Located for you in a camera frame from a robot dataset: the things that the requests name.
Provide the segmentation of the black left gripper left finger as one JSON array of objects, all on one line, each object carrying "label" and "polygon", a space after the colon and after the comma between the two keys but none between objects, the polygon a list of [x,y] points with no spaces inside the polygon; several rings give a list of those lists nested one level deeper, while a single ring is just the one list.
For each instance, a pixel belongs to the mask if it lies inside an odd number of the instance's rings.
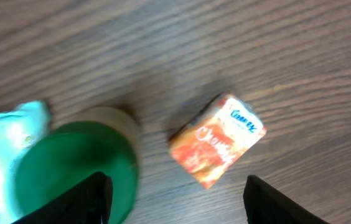
[{"label": "black left gripper left finger", "polygon": [[111,177],[95,172],[15,224],[108,224],[112,201]]}]

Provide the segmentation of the green lid jar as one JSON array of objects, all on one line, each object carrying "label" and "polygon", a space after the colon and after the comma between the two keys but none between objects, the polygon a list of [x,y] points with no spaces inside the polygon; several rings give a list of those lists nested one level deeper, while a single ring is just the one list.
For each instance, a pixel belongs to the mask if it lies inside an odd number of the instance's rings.
[{"label": "green lid jar", "polygon": [[24,217],[95,172],[113,181],[110,223],[123,223],[138,188],[139,125],[129,114],[94,107],[34,144],[17,164],[13,212]]}]

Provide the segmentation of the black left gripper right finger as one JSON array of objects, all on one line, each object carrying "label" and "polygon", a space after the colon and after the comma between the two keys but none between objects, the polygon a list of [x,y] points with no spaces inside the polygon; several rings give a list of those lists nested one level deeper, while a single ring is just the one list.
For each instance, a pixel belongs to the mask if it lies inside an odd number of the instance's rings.
[{"label": "black left gripper right finger", "polygon": [[243,192],[248,224],[327,224],[256,175]]}]

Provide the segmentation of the teal wipes packet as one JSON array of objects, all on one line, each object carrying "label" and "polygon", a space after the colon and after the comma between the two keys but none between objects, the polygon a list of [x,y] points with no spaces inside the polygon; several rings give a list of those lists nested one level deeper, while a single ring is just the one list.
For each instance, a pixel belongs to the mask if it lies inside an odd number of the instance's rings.
[{"label": "teal wipes packet", "polygon": [[12,223],[22,216],[14,190],[16,169],[26,152],[47,135],[50,120],[43,101],[0,113],[0,223]]}]

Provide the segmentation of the orange tissue pack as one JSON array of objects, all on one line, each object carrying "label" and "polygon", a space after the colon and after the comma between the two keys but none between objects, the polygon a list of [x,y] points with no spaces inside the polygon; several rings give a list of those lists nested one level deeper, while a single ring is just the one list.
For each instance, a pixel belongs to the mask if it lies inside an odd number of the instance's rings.
[{"label": "orange tissue pack", "polygon": [[170,155],[205,189],[266,134],[263,122],[232,93],[221,93],[170,138]]}]

